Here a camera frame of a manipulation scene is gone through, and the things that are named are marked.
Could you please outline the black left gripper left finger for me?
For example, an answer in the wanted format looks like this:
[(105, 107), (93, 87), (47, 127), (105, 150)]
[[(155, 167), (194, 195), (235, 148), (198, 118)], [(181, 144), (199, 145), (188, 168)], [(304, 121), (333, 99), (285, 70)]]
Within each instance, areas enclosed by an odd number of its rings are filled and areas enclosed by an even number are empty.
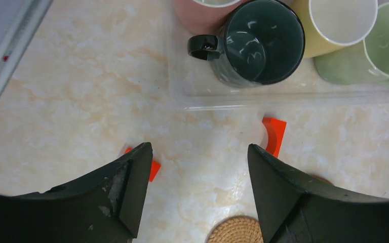
[(0, 195), (0, 242), (131, 242), (149, 183), (152, 145), (39, 193)]

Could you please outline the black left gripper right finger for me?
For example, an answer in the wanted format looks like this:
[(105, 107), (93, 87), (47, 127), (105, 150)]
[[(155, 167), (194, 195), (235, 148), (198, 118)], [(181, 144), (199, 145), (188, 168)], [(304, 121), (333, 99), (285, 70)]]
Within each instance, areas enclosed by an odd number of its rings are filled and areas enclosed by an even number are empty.
[(389, 242), (389, 199), (323, 182), (248, 147), (264, 242)]

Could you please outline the dark green mug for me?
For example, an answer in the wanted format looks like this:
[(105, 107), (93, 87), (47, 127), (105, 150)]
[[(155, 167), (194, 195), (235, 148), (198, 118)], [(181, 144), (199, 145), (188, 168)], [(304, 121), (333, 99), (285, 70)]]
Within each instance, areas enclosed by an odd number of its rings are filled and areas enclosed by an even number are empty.
[(214, 75), (235, 88), (279, 83), (298, 68), (305, 32), (296, 13), (281, 1), (249, 1), (232, 12), (216, 34), (187, 41), (187, 53), (210, 62)]

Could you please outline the dark wooden round coaster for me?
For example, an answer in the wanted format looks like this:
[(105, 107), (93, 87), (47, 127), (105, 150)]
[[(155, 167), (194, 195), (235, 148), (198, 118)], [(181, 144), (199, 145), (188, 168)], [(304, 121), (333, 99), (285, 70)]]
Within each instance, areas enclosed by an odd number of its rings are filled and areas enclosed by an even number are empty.
[(329, 184), (329, 185), (333, 185), (333, 183), (332, 182), (330, 182), (329, 180), (327, 180), (327, 179), (325, 179), (325, 178), (323, 178), (323, 177), (320, 177), (320, 176), (318, 176), (318, 175), (311, 175), (313, 178), (315, 178), (315, 179), (317, 179), (317, 180), (320, 180), (320, 181), (322, 181), (322, 182), (325, 182), (325, 183), (327, 183), (327, 184)]

